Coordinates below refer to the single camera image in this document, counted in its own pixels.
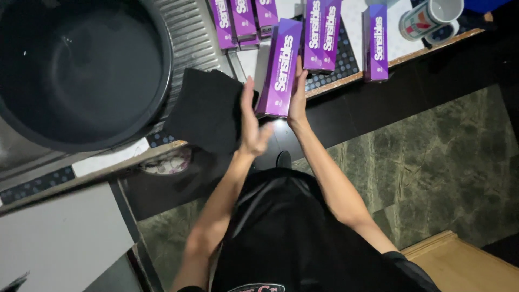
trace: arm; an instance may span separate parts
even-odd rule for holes
[[[305,79],[301,59],[297,62],[298,88],[292,97],[289,125],[315,174],[326,204],[335,218],[355,230],[380,253],[398,251],[377,226],[353,184],[328,155],[306,118]]]
[[[241,98],[242,142],[224,177],[216,186],[200,217],[189,234],[182,264],[173,281],[172,291],[187,286],[198,286],[207,290],[209,262],[222,241],[234,204],[254,159],[267,150],[268,139],[273,133],[271,124],[258,128],[258,120],[252,110],[254,82],[249,77],[243,87]]]

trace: black towel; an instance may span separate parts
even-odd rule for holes
[[[164,131],[210,153],[232,153],[241,135],[243,84],[218,70],[195,69],[186,69],[182,82]],[[254,92],[254,101],[258,96]]]

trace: sensibles box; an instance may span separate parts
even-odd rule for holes
[[[272,35],[272,30],[278,24],[278,10],[275,0],[254,0],[256,16],[261,37]]]
[[[362,14],[364,79],[382,82],[388,79],[387,6],[370,5]]]
[[[239,42],[256,39],[256,22],[251,0],[230,0],[233,23]]]
[[[341,0],[306,0],[303,68],[310,73],[335,70]]]
[[[303,23],[282,18],[274,27],[263,92],[256,105],[258,117],[287,117]]]
[[[222,50],[234,50],[238,47],[238,41],[234,37],[233,23],[230,17],[230,9],[227,0],[210,0],[213,10],[214,25],[218,35],[218,43]]]

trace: green marble floor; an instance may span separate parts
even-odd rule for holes
[[[446,229],[476,246],[519,231],[519,147],[497,85],[328,152],[400,249]],[[293,168],[311,173],[305,159]],[[203,205],[138,222],[165,290]]]

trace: hand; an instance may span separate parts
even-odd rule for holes
[[[267,123],[260,129],[252,109],[253,88],[254,81],[249,76],[241,94],[241,146],[238,151],[241,154],[257,157],[267,150],[268,139],[274,133],[274,128],[272,123]]]
[[[306,96],[305,83],[308,71],[303,70],[303,62],[301,56],[297,57],[297,69],[295,83],[297,88],[295,94],[290,99],[289,115],[287,122],[292,130],[295,132],[301,125],[308,124],[306,119]]]

